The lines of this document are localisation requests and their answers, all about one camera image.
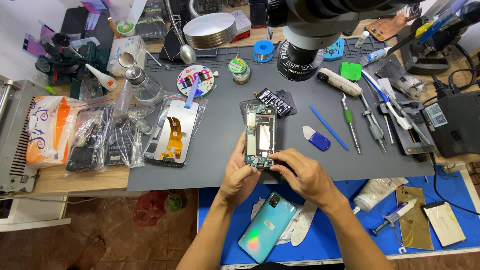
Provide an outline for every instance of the tube of paste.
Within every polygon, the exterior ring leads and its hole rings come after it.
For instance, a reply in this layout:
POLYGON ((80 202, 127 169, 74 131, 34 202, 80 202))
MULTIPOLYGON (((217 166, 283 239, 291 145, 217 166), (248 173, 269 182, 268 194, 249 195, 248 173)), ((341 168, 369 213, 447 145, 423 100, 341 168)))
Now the tube of paste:
POLYGON ((369 212, 377 203, 406 183, 408 180, 404 177, 370 179, 358 196, 353 199, 356 206, 353 213, 357 214, 360 210, 369 212))

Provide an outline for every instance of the hand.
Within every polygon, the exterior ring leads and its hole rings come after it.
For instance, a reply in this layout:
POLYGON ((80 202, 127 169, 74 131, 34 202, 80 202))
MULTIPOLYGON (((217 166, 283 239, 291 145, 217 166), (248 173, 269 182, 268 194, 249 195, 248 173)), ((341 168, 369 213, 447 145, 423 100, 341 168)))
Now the hand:
POLYGON ((347 198, 337 189, 317 161, 300 154, 293 148, 277 152, 269 158, 286 162, 296 175, 279 164, 270 167, 270 170, 283 175, 295 192, 317 204, 323 212, 334 211, 342 203, 348 203, 347 198))
POLYGON ((237 146, 228 161, 225 178, 217 196, 228 206, 240 205, 252 193, 258 183, 262 170, 245 164, 245 131, 240 136, 237 146))

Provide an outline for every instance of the solder wire spool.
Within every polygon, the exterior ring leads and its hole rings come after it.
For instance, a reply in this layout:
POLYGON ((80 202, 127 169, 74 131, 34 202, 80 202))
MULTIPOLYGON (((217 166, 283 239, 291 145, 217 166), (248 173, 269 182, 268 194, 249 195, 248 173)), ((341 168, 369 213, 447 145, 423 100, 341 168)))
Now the solder wire spool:
POLYGON ((260 40, 253 46, 253 58, 259 63, 266 63, 273 58, 273 44, 268 40, 260 40))

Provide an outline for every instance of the barcode sticker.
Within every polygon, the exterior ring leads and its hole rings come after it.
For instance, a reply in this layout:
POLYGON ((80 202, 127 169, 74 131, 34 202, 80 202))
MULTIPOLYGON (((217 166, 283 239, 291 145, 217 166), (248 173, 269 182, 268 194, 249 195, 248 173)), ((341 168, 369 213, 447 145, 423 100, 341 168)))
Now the barcode sticker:
POLYGON ((435 103, 431 106, 426 107, 425 111, 427 112, 428 117, 432 121, 432 124, 434 127, 439 127, 439 126, 448 124, 448 121, 445 118, 445 115, 442 112, 442 109, 440 108, 438 103, 435 103))
POLYGON ((275 226, 269 220, 265 220, 264 224, 272 231, 275 229, 275 226))

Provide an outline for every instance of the foot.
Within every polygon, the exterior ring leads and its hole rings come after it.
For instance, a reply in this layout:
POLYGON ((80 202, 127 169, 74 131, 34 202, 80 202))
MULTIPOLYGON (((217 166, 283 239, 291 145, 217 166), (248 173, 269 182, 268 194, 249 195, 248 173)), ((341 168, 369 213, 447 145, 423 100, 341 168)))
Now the foot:
POLYGON ((106 250, 105 241, 99 235, 89 238, 75 266, 80 270, 91 270, 103 257, 106 250))

